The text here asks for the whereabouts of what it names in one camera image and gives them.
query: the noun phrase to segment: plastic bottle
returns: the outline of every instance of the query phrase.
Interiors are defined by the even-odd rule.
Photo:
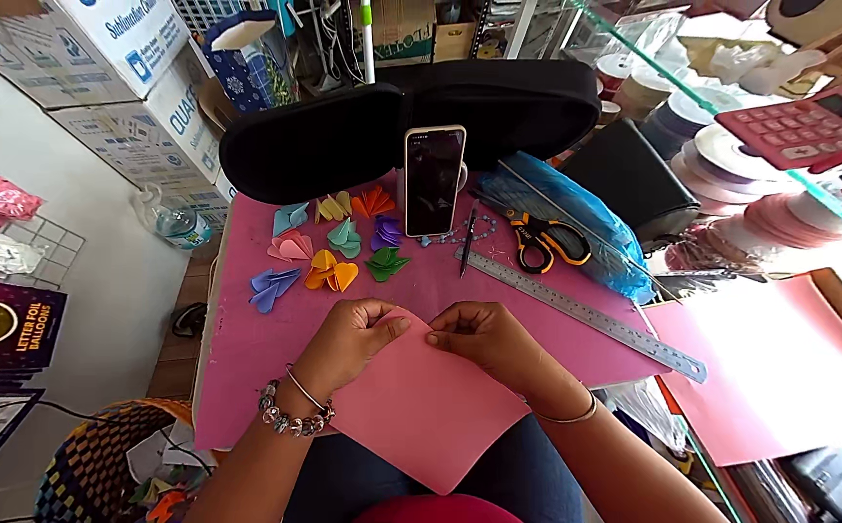
[[[195,209],[175,198],[162,197],[159,185],[147,184],[133,201],[137,219],[169,243],[192,249],[211,239],[211,226]]]

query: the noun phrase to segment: hand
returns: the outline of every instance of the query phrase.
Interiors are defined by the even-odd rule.
[[[428,343],[479,365],[531,403],[566,389],[585,390],[501,303],[454,303],[430,327],[434,331],[427,334]]]
[[[379,323],[393,309],[392,303],[373,298],[335,303],[292,367],[302,387],[323,403],[355,380],[376,353],[408,329],[405,317]]]

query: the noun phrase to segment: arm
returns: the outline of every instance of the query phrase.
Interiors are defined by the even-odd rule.
[[[478,364],[527,398],[534,412],[570,420],[589,411],[589,390],[501,303],[455,303],[431,327],[430,344]],[[705,494],[604,407],[583,422],[540,423],[605,523],[727,522]]]
[[[335,390],[356,379],[373,355],[408,329],[407,318],[377,324],[394,308],[372,299],[337,302],[293,366],[302,387],[324,404]],[[288,379],[276,390],[276,406],[293,418],[318,413],[318,407]],[[261,416],[262,412],[256,415],[205,484],[186,523],[281,521],[311,437],[278,434]]]

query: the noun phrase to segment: bangle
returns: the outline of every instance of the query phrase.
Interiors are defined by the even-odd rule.
[[[322,414],[327,412],[327,410],[331,409],[331,400],[330,399],[327,400],[327,405],[322,405],[322,404],[318,403],[317,399],[315,399],[310,394],[308,394],[308,391],[305,390],[305,387],[302,387],[302,385],[299,384],[298,380],[296,380],[296,377],[292,375],[292,364],[291,363],[285,364],[285,372],[288,373],[289,379],[292,380],[292,383],[295,384],[296,387],[298,387],[298,389],[300,391],[302,391],[302,394],[305,395],[305,398],[311,399],[311,403],[313,403],[315,407],[317,407],[319,410],[321,410]]]
[[[556,420],[554,418],[547,418],[547,416],[544,416],[543,414],[541,414],[540,412],[537,412],[535,410],[532,410],[531,412],[533,412],[534,415],[537,416],[538,418],[540,418],[541,420],[544,420],[544,421],[547,421],[547,422],[554,422],[554,423],[585,422],[586,420],[589,420],[592,417],[592,415],[595,414],[596,409],[599,408],[599,400],[597,400],[595,398],[595,395],[592,394],[591,391],[590,391],[590,397],[592,397],[592,403],[590,404],[590,409],[587,410],[586,413],[583,414],[582,416],[579,416],[578,418],[573,418],[572,420]]]
[[[330,424],[334,418],[334,407],[331,406],[331,400],[327,400],[327,405],[321,408],[321,413],[317,416],[302,419],[283,414],[279,407],[276,407],[276,388],[278,386],[279,380],[270,380],[265,388],[259,391],[259,410],[263,411],[263,422],[267,425],[271,424],[272,430],[279,434],[288,430],[292,437],[299,437],[300,435],[309,437],[321,432],[324,426]]]

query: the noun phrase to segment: woman's right hand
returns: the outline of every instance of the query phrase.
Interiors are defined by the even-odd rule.
[[[454,303],[430,327],[434,331],[427,334],[427,343],[479,365],[529,402],[583,388],[501,303]]]

